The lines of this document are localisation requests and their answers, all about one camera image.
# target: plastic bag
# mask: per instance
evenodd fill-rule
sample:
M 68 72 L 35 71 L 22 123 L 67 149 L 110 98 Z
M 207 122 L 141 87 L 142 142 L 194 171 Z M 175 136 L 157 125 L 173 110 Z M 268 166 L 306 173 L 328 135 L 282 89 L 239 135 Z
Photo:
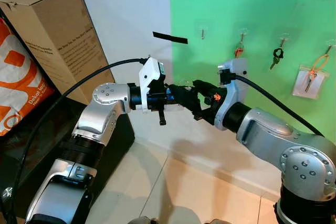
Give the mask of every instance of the plastic bag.
M 53 91 L 21 42 L 0 18 L 0 136 Z
M 318 98 L 323 82 L 327 77 L 329 77 L 330 74 L 323 70 L 315 72 L 315 77 L 309 85 L 310 72 L 310 67 L 300 66 L 299 73 L 293 88 L 293 95 L 311 99 Z

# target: white wall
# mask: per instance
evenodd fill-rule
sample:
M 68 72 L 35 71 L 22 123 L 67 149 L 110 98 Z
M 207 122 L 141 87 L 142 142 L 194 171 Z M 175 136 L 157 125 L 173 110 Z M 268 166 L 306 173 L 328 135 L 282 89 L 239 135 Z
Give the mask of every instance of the white wall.
M 152 31 L 170 34 L 170 0 L 85 0 L 102 47 L 110 63 L 150 54 L 165 64 L 167 83 L 172 81 L 171 42 L 152 37 Z M 117 82 L 138 82 L 141 66 L 113 69 Z M 157 113 L 134 111 L 130 119 L 140 142 L 151 142 L 197 162 L 226 170 L 270 191 L 279 191 L 280 173 L 256 158 L 228 131 L 220 132 L 206 122 L 194 121 L 187 110 L 166 112 L 166 126 Z
M 152 32 L 170 34 L 170 0 L 85 0 L 109 63 L 150 54 L 165 64 L 171 82 L 171 42 Z M 139 83 L 138 63 L 113 69 L 117 82 Z

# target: orange wire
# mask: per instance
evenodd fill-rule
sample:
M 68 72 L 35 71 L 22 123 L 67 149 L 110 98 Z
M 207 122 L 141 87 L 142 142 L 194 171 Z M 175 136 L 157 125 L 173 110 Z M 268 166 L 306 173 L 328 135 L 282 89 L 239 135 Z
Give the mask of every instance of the orange wire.
M 321 59 L 323 59 L 323 58 L 324 58 L 324 62 L 322 63 L 322 65 L 321 65 L 318 69 L 315 69 L 317 63 L 318 63 Z M 312 80 L 312 81 L 313 81 L 313 80 L 315 79 L 315 77 L 316 77 L 315 73 L 319 72 L 319 71 L 320 71 L 320 70 L 327 64 L 328 60 L 329 60 L 329 55 L 322 55 L 320 58 L 318 58 L 318 59 L 315 61 L 315 63 L 314 63 L 314 65 L 313 65 L 312 69 L 309 71 L 309 74 L 311 74 L 311 80 Z
M 219 94 L 216 93 L 216 94 L 214 95 L 214 98 L 215 98 L 216 101 L 219 101 L 219 100 L 221 99 L 221 96 L 220 96 Z

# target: orange and white bag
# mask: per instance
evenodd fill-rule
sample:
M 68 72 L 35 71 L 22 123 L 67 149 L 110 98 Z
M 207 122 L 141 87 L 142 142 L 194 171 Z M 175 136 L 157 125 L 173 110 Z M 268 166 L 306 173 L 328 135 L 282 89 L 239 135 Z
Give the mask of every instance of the orange and white bag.
M 53 91 L 21 42 L 0 18 L 0 136 Z

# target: black table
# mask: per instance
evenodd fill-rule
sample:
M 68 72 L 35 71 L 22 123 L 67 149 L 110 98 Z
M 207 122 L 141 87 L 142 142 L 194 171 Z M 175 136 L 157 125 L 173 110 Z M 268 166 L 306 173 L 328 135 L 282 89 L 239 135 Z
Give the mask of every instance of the black table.
M 15 128 L 0 137 L 0 192 L 13 186 L 19 159 L 30 132 L 43 113 L 59 96 L 59 93 L 50 96 Z M 35 192 L 58 157 L 59 142 L 71 136 L 74 125 L 84 108 L 85 105 L 66 98 L 57 105 L 39 129 L 27 156 L 18 190 L 16 200 L 18 217 L 25 218 Z M 134 131 L 130 120 L 127 115 L 121 115 L 97 167 L 98 172 L 92 186 L 94 200 L 133 142 Z

